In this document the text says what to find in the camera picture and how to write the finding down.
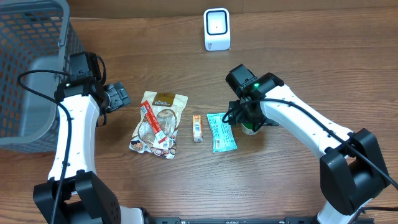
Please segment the teal snack packet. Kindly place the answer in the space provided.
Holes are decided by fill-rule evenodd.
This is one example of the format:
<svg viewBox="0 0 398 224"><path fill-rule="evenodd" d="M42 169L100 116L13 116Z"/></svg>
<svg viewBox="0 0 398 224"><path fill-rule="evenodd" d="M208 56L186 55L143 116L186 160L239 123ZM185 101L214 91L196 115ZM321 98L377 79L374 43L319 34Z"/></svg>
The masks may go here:
<svg viewBox="0 0 398 224"><path fill-rule="evenodd" d="M231 126L223 122L224 113L206 115L212 133L213 154L237 149Z"/></svg>

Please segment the red white snack packet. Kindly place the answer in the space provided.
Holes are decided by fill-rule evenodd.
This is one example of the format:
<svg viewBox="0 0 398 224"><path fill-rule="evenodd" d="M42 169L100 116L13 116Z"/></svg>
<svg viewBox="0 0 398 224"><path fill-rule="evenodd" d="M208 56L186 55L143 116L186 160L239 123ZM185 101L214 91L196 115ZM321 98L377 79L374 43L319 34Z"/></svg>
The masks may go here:
<svg viewBox="0 0 398 224"><path fill-rule="evenodd" d="M177 152L177 134L188 97L175 93L146 91L140 104L141 120L136 126L129 148L173 159Z"/></svg>

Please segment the orange juice carton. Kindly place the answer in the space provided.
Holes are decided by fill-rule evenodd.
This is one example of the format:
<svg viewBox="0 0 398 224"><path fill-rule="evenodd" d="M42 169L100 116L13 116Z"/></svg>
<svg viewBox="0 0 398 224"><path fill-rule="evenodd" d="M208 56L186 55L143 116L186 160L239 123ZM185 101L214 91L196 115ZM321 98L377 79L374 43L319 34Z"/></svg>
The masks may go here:
<svg viewBox="0 0 398 224"><path fill-rule="evenodd" d="M195 142L202 142L203 125L202 125L201 115L193 115L192 126L193 126L193 140Z"/></svg>

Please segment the green lid jar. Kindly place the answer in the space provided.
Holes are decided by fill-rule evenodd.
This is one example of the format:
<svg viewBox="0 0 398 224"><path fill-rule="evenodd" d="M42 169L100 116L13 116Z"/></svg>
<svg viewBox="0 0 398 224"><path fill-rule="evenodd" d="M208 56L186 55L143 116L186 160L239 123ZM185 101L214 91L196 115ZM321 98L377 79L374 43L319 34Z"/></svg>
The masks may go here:
<svg viewBox="0 0 398 224"><path fill-rule="evenodd" d="M255 135L258 133L261 127L258 124L253 123L241 123L241 130L243 133L248 135Z"/></svg>

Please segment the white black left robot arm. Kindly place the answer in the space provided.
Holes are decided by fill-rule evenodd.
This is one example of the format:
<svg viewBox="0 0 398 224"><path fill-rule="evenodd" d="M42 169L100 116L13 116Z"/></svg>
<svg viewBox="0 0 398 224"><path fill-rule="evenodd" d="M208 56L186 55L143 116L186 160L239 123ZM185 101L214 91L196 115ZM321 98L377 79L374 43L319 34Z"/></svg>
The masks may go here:
<svg viewBox="0 0 398 224"><path fill-rule="evenodd" d="M33 199L48 223L154 223L142 207L119 204L96 175L95 130L100 116L128 105L121 83L106 83L103 59L89 52L70 56L70 71L54 93L59 113L57 150L48 181Z"/></svg>

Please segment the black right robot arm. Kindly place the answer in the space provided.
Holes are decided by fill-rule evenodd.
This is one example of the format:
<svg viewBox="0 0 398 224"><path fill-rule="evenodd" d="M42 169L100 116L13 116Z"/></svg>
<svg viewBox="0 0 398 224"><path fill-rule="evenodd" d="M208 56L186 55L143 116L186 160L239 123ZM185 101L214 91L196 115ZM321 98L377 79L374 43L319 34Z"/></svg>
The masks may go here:
<svg viewBox="0 0 398 224"><path fill-rule="evenodd" d="M226 82L238 100L229 102L224 123L240 124L248 134L281 125L318 159L326 203L312 223L362 223L367 204L394 184L377 138L367 129L354 132L327 119L272 73L256 77L238 65Z"/></svg>

